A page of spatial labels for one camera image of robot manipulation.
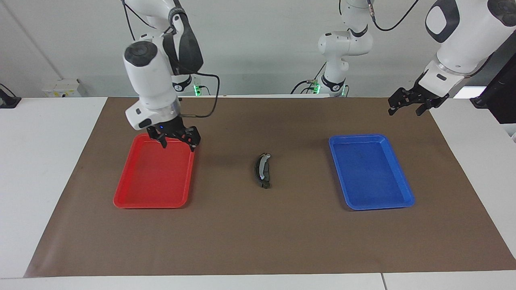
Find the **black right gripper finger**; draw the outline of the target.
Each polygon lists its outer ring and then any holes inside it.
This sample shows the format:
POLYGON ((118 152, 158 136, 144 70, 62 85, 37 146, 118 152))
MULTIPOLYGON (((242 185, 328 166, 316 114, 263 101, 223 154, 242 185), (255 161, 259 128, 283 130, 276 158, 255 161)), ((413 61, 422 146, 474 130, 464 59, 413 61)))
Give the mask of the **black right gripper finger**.
POLYGON ((155 127, 147 127, 147 134, 151 140, 159 142, 162 148, 167 147, 166 135, 160 133, 155 127))
POLYGON ((183 143, 188 144, 191 152, 194 152, 201 142, 201 136, 196 126, 186 127, 183 130, 182 139, 183 143))

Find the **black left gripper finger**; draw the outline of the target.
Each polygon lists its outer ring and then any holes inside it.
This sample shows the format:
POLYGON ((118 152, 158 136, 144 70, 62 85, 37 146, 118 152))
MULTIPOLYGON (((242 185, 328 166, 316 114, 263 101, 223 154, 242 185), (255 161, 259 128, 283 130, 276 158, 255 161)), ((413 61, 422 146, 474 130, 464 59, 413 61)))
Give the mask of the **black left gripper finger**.
POLYGON ((412 104, 423 104, 424 100, 420 93, 400 87, 388 98, 388 103, 388 113, 393 116, 398 109, 412 104))
POLYGON ((416 109, 415 113, 417 116, 420 117, 427 110, 431 110, 431 108, 433 108, 433 100, 426 99, 424 101, 421 101, 421 105, 416 109))

